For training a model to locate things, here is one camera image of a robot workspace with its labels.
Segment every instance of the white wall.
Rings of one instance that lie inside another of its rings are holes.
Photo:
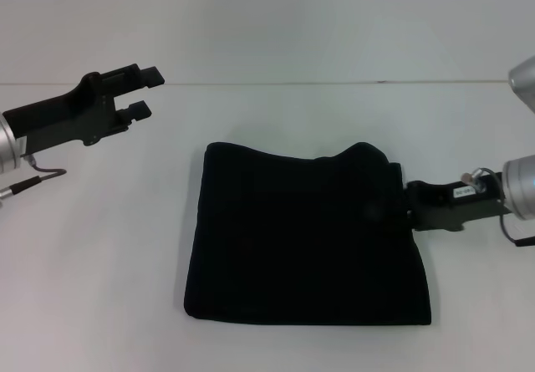
[[[210,142],[310,158],[368,141],[435,183],[535,153],[535,115],[504,83],[244,84],[504,79],[535,54],[533,4],[0,0],[0,111],[134,62],[175,84],[118,100],[153,109],[128,133],[38,154],[69,173],[3,204],[0,370],[532,369],[535,252],[494,219],[415,234],[428,327],[219,324],[181,300]]]
[[[503,79],[534,0],[0,0],[4,82],[158,64],[172,83]]]

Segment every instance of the label sticker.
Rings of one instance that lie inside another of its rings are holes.
[[[473,186],[462,186],[453,190],[453,197],[462,198],[464,196],[474,195],[475,193],[476,189]]]

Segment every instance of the black cable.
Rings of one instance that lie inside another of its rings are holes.
[[[497,174],[491,169],[487,169],[486,167],[481,167],[480,169],[482,171],[485,171],[494,179],[494,181],[496,182],[498,186],[498,190],[500,191],[500,203],[502,204],[502,212],[500,213],[500,227],[502,228],[503,235],[507,238],[507,240],[515,244],[517,247],[530,247],[532,245],[535,245],[535,237],[526,237],[526,238],[521,238],[521,239],[515,239],[511,237],[511,235],[507,231],[507,228],[505,227],[505,221],[504,221],[505,192],[503,191],[502,180],[500,180],[500,177],[498,177]]]
[[[28,178],[27,180],[20,181],[17,184],[12,184],[11,186],[9,186],[9,189],[11,190],[12,195],[17,195],[22,191],[26,191],[28,188],[40,184],[42,181],[43,179],[41,177],[35,176],[32,178]]]
[[[35,171],[39,171],[40,173],[50,173],[48,176],[41,177],[41,180],[43,181],[62,176],[63,174],[67,174],[67,171],[65,169],[42,169],[41,167],[37,166],[32,166],[32,168]]]
[[[37,166],[37,162],[33,155],[28,155],[25,157],[25,159],[35,171],[38,171],[40,173],[50,173],[48,176],[41,177],[42,181],[50,180],[51,178],[67,174],[67,171],[65,169],[42,169],[41,167]]]

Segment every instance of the black cloth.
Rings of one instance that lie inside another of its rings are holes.
[[[430,324],[400,166],[365,143],[315,160],[209,145],[184,308],[244,324]]]

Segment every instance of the folded black towel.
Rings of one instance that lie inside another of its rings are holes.
[[[208,146],[184,308],[245,324],[430,324],[400,166]]]

